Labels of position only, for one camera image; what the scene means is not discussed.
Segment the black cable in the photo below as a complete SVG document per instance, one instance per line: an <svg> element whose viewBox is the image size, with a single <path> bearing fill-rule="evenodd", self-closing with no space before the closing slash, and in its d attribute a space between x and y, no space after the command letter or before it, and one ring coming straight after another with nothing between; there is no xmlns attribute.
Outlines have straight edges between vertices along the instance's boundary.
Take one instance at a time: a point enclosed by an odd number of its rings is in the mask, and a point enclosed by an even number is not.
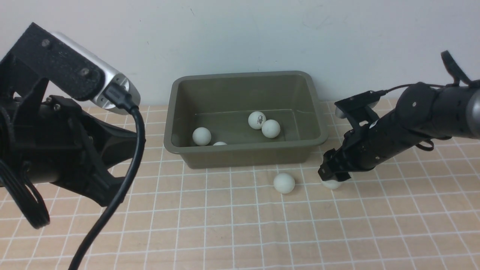
<svg viewBox="0 0 480 270"><path fill-rule="evenodd" d="M32 227L40 229L50 224L50 216L42 196L28 179L26 173L29 165L29 162L25 162L21 169L21 175L18 176L8 164L0 160L0 183L10 193Z"/></svg>
<svg viewBox="0 0 480 270"><path fill-rule="evenodd" d="M135 147L132 162L130 163L130 167L128 168L127 174L125 175L125 179L121 184L120 189L113 197L112 202L110 202L100 218L98 218L88 234L85 236L84 240L78 247L75 256L73 256L68 270L77 270L80 267L80 263L82 263L82 259L92 245L93 241L98 236L100 231L105 227L107 222L119 207L121 201L127 195L127 192L130 189L135 176L137 175L137 171L140 167L140 162L142 161L142 156L144 154L145 124L138 107L132 102L132 96L116 84L113 84L107 88L105 96L118 108L125 109L133 116L137 130L137 145Z"/></svg>
<svg viewBox="0 0 480 270"><path fill-rule="evenodd" d="M387 93L390 93L390 92L392 92L392 91L394 91L394 90L397 90L397 89L400 89L400 88L404 88L404 87L409 87L409 86L412 86L412 85L414 85L414 84L407 84L407 85L395 86L395 87L393 87L393 88L388 89L386 92L387 92ZM430 87L440 87L440 88L445 87L445 86L442 86L442 85L432 85L432 84L427 84L427 85L430 86Z"/></svg>

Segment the ping pong ball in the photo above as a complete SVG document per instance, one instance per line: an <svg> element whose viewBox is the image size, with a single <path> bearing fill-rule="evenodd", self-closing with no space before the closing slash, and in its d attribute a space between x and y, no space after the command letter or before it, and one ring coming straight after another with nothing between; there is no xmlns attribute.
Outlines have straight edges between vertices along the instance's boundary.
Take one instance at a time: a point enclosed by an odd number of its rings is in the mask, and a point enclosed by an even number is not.
<svg viewBox="0 0 480 270"><path fill-rule="evenodd" d="M267 118L261 111L254 111L248 117L248 125L253 129L261 129Z"/></svg>
<svg viewBox="0 0 480 270"><path fill-rule="evenodd" d="M262 133L265 137L273 139L280 134L280 124L275 120L267 120L262 126Z"/></svg>
<svg viewBox="0 0 480 270"><path fill-rule="evenodd" d="M342 182L336 180L322 181L322 183L328 189L336 189L342 185Z"/></svg>
<svg viewBox="0 0 480 270"><path fill-rule="evenodd" d="M273 179L273 187L281 194L290 193L295 187L295 179L288 173L279 173Z"/></svg>
<svg viewBox="0 0 480 270"><path fill-rule="evenodd" d="M199 127L193 132L192 138L196 145L206 146L210 143L210 140L212 139L212 134L208 129L204 127Z"/></svg>

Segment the white grid line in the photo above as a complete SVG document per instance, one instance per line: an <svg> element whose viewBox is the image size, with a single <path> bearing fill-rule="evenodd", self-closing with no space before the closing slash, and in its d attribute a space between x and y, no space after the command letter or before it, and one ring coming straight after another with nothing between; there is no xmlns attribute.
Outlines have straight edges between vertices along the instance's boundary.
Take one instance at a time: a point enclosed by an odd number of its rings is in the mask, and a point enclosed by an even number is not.
<svg viewBox="0 0 480 270"><path fill-rule="evenodd" d="M146 117L146 120L144 121L145 123L148 122L148 114L149 114L149 109L150 107L148 107L147 109L147 117ZM125 128L126 124L127 124L127 119L128 117L126 116L125 117L125 122L123 123L123 128ZM133 190L133 185L130 187L130 190L127 192L127 194L130 194ZM122 233L120 235L120 243L119 243L119 248L118 248L118 252L120 252L120 249L121 249L121 244L123 242L123 234L124 234L124 231L125 231L125 226L127 224L127 219L128 219L128 209L130 208L130 202L132 201L132 196L128 196L128 203L127 203L127 210L126 210L126 214L125 214L125 219L123 220L123 227L122 227ZM118 260L119 260L119 256L117 255L115 257L115 264L113 265L113 269L116 270L117 269L117 263L118 263Z"/></svg>
<svg viewBox="0 0 480 270"><path fill-rule="evenodd" d="M428 175L427 172L426 172L426 170L425 170L425 168L423 167L423 164L420 163L420 165L421 165L422 169L424 170L425 174ZM401 175L402 177L404 177L404 176L403 176L403 172L402 172L402 170L400 169L400 166L399 166L398 164L397 164L396 166L397 166L398 170L400 171L400 175ZM427 222L425 221L424 216L421 214L420 208L419 208L419 206L418 206L418 204L417 204L417 201L415 200L415 198L414 198L414 196L413 196L413 193L412 193L412 191L411 191L411 189L410 189L410 186L408 185L408 183L407 183L407 181L405 180L405 178L403 179L403 181L404 181L405 185L407 186L408 192L409 192L410 195L412 196L412 201L413 201L413 203L415 204L415 208L417 209L417 212L420 214L420 218L421 218L421 220L422 220L422 222L423 222L423 225L424 225L425 228L427 229L428 235L429 235L432 243L435 245L435 248L436 248L438 254L440 255L440 254L441 254L440 249L439 249L437 243L435 242L435 239L432 237L432 234L431 234L431 232L430 232L430 228L428 227ZM443 259L442 257L441 257L441 260L442 260L442 264L445 265L445 261L444 261L444 259Z"/></svg>
<svg viewBox="0 0 480 270"><path fill-rule="evenodd" d="M205 173L205 190L208 187L208 169L206 169ZM204 265L203 269L205 270L206 267L206 247L207 247L207 192L205 191L205 205L204 205Z"/></svg>
<svg viewBox="0 0 480 270"><path fill-rule="evenodd" d="M316 243L316 241L309 241L306 243ZM213 247L207 247L207 249L217 249L217 248L230 248L230 247L256 247L259 245L223 245L223 246L213 246ZM198 250L201 248L179 248L177 250ZM175 249L162 249L162 250L149 250L147 253L157 253L157 252L165 252L165 251L175 251ZM132 254L143 254L145 251L131 251L131 252L109 252L109 253L96 253L96 254L91 254L87 255L88 257L97 257L97 256L105 256L105 255L132 255ZM478 256L480 253L471 253L473 256ZM408 257L397 257L397 258L384 258L383 261L392 261L392 260L399 260L399 259L422 259L422 258L451 258L451 257L464 257L464 256L470 256L470 254L465 254L465 253L458 253L458 254L451 254L451 255L435 255L435 256L418 256L418 257L413 257L413 258L408 258ZM72 258L72 255L67 255L67 256L50 256L50 257L38 257L35 259L62 259L62 258ZM28 258L9 258L5 259L4 261L28 261ZM382 260L380 259L366 259L366 260L354 260L352 261L353 263L357 262L380 262ZM340 264L340 263L351 263L351 261L341 261L341 262L326 262L324 263L325 265L331 265L331 264ZM296 264L295 266L304 266L304 265L320 265L320 263L313 263L313 264Z"/></svg>
<svg viewBox="0 0 480 270"><path fill-rule="evenodd" d="M278 170L278 164L276 165L276 173L277 174L280 173L279 170ZM290 241L290 233L288 232L287 214L285 213L285 202L283 200L283 194L281 194L280 197L282 199L283 220L285 221L285 230L287 231L288 250L290 252L290 263L291 263L292 268L294 268L295 264L293 263L292 244L291 244L291 241Z"/></svg>
<svg viewBox="0 0 480 270"><path fill-rule="evenodd" d="M70 227L68 228L68 232L67 232L67 236L65 237L65 242L63 243L63 248L61 250L61 253L60 253L60 257L63 256L63 253L65 253L65 248L67 246L67 242L68 242L68 238L70 237L70 233L72 232L72 227L73 227L73 222L75 220L75 214L77 213L78 211L78 207L80 205L80 200L82 199L82 196L79 196L78 197L78 201L77 201L77 206L75 207L75 211L73 212L73 217L72 217L72 221L70 222ZM55 266L55 269L58 269L59 267L59 264L60 264L60 260L57 262L57 265Z"/></svg>
<svg viewBox="0 0 480 270"><path fill-rule="evenodd" d="M185 162L183 163L183 167L182 167L181 171L185 172ZM179 228L180 228L180 213L181 213L182 193L183 193L183 175L181 177L181 185L180 185L180 202L179 202L179 214L178 214L178 220L177 220L177 235L175 236L176 239L175 239L175 254L174 254L174 257L173 257L173 269L175 269L175 265L177 264L177 251L178 251L178 246L179 246L179 233L180 233Z"/></svg>
<svg viewBox="0 0 480 270"><path fill-rule="evenodd" d="M57 188L57 192L55 193L55 198L58 196L59 194L59 191L60 191L60 188ZM52 211L53 209L53 205L55 204L55 198L53 199L53 202L52 202L52 205L50 206L50 209L48 210L48 212L50 213L50 211ZM30 260L28 261L28 264L26 266L26 269L28 269L28 267L30 266L30 264L32 263L32 260L33 258L35 257L35 252L36 252L36 249L38 248L38 244L40 243L40 240L42 239L41 236L43 235L43 231L45 230L45 227L42 227L41 229L41 232L40 232L40 236L38 237L38 240L36 241L36 244L35 244L35 248L32 252L32 257L30 258Z"/></svg>
<svg viewBox="0 0 480 270"><path fill-rule="evenodd" d="M302 180L303 180L303 182L305 182L305 176L303 175L303 170L301 169L301 164L300 164L300 171L301 171ZM306 185L304 185L304 189L305 189L305 195L307 197L307 202L308 202L308 210L310 211L310 217L312 219L313 232L315 233L315 241L317 241L318 255L320 256L320 261L322 263L322 269L325 270L324 258L322 256L322 250L320 248L320 241L318 241L317 227L315 226L315 221L314 221L314 218L313 218L312 205L311 205L311 202L310 202L310 198L308 197L308 191L307 191L307 186Z"/></svg>
<svg viewBox="0 0 480 270"><path fill-rule="evenodd" d="M233 183L232 183L232 168L230 167L228 169L228 174L229 174L229 177L230 177L230 223L231 223L231 228L232 228L232 264L233 264L233 268L236 268L236 265L235 265L235 234L233 233L233 189L231 189L233 187Z"/></svg>
<svg viewBox="0 0 480 270"><path fill-rule="evenodd" d="M458 188L459 188L460 190L462 190L461 185L458 183L458 180L456 179L455 175L452 173L452 170L450 169L450 167L447 165L447 163L446 163L445 161L444 161L444 164L445 164L445 166L447 167L447 169L448 169L448 171L450 172L450 174L453 176L453 179L454 179L456 185L458 186ZM429 179L429 181L431 182L430 184L433 185L432 180L431 180L431 178L430 178L429 176L428 176L428 179ZM445 204L444 204L442 198L441 198L439 195L437 195L437 197L438 197L440 203L442 204L442 207L445 209L445 211L447 211L447 208L445 207ZM464 197L465 197L466 201L469 203L470 207L472 207L472 209L474 209L472 203L471 203L470 200L467 198L467 196L464 196ZM471 261L473 262L473 265L475 266L475 268L476 268L477 270L479 270L479 267L478 267L477 263L475 262L475 260L473 259L473 256L472 256L472 254L471 254L471 252L470 252L470 249L468 248L467 244L465 244L465 241L463 240L462 235L461 235L460 232L458 231L458 228L457 228L455 222L453 221L453 219L452 219L452 217L450 216L450 214L447 214L447 216L448 216L448 218L450 219L450 222L453 224L453 227L455 228L456 232L458 233L458 237L460 238L460 241L462 242L462 244L463 244L463 246L465 247L465 249L468 251L468 254L470 255L470 259L471 259Z"/></svg>
<svg viewBox="0 0 480 270"><path fill-rule="evenodd" d="M147 119L148 119L148 114L149 113L150 113L150 106L148 107L148 111L147 111ZM162 149L162 153L160 155L160 166L158 167L158 177L156 178L155 196L154 196L154 200L153 200L153 208L154 209L155 209L155 205L156 205L156 197L158 195L158 193L156 191L158 190L158 185L160 183L160 173L162 171L162 159L163 159L163 149ZM153 228L154 217L155 217L155 212L152 211L152 218L150 220L150 230L148 232L147 250L150 249L150 240L152 238L152 228ZM147 268L147 261L148 261L148 253L145 253L144 270L146 270L146 268Z"/></svg>
<svg viewBox="0 0 480 270"><path fill-rule="evenodd" d="M335 127L335 132L336 132L336 135L338 136L338 139L341 140L341 139L340 139L340 135L339 135L338 130L337 130L336 127ZM340 211L338 210L338 205L337 205L337 203L336 203L335 192L332 192L332 197L333 197L333 202L334 202L334 204L335 204L336 213L337 213L338 217L340 218L341 215L340 215ZM350 261L352 261L352 267L353 267L353 269L355 270L355 264L353 263L352 251L350 250L350 245L348 244L348 241L347 241L347 234L345 233L345 227L343 226L342 220L340 220L340 227L342 227L342 232L343 232L343 235L345 236L345 244L347 245L348 254L350 255Z"/></svg>
<svg viewBox="0 0 480 270"><path fill-rule="evenodd" d="M257 205L257 221L258 221L258 235L260 237L260 251L262 253L262 267L265 267L265 257L264 257L264 246L263 246L263 239L262 239L262 226L260 224L260 210L258 207L258 188L257 188L257 174L255 173L255 166L253 166L253 184L255 186L255 202Z"/></svg>

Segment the ball logo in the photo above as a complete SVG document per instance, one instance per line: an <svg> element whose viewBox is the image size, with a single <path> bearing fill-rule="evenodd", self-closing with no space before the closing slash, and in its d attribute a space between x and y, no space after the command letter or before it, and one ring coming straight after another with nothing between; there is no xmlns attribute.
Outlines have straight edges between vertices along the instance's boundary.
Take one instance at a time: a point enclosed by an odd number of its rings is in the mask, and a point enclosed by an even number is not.
<svg viewBox="0 0 480 270"><path fill-rule="evenodd" d="M257 118L257 124L262 125L263 122L264 122L264 116L259 115L258 118Z"/></svg>

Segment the plastic bin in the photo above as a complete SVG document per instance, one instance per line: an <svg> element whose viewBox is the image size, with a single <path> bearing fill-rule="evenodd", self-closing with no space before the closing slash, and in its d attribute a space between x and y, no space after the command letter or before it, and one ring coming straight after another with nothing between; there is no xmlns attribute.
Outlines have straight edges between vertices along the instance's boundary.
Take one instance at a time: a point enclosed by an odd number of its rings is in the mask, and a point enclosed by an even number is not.
<svg viewBox="0 0 480 270"><path fill-rule="evenodd" d="M280 123L278 137L248 125L256 110ZM208 146L193 142L198 127L212 133ZM164 145L192 169L301 163L327 138L312 78L304 72L198 75L173 83ZM212 145L218 141L227 145Z"/></svg>

